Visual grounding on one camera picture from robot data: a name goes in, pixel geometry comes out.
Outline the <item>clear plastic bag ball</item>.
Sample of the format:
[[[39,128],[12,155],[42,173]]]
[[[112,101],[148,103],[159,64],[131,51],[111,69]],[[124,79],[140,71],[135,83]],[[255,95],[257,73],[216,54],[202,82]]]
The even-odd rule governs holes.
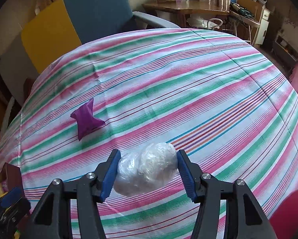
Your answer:
[[[149,193],[167,185],[177,172],[174,146],[165,142],[150,144],[120,159],[113,188],[126,197]]]

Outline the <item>striped bed sheet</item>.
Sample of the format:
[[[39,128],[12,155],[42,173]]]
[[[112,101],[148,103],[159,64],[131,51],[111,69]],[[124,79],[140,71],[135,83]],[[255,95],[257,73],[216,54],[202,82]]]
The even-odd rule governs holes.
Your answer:
[[[105,125],[78,140],[71,113],[91,98]],[[239,38],[208,30],[113,35],[60,57],[0,141],[35,206],[54,178],[167,142],[217,179],[243,179],[266,215],[298,190],[298,94]]]

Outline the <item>grey yellow blue chair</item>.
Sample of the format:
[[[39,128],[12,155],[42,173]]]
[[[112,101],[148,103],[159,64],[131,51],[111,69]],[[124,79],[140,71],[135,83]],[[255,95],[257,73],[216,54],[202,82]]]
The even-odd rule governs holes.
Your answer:
[[[36,79],[52,62],[82,44],[138,29],[176,24],[132,11],[128,0],[57,0],[28,22],[0,54],[0,76],[8,98],[24,103],[23,84]]]

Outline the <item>wooden desk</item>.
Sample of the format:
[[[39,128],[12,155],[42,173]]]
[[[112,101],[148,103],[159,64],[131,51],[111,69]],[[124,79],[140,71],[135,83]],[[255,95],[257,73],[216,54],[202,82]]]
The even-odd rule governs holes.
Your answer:
[[[199,1],[181,1],[181,2],[148,2],[142,4],[142,7],[148,13],[154,11],[169,12],[178,15],[180,20],[180,27],[186,27],[186,20],[189,15],[201,14],[201,15],[229,15],[229,9],[222,9],[215,5],[209,5]]]

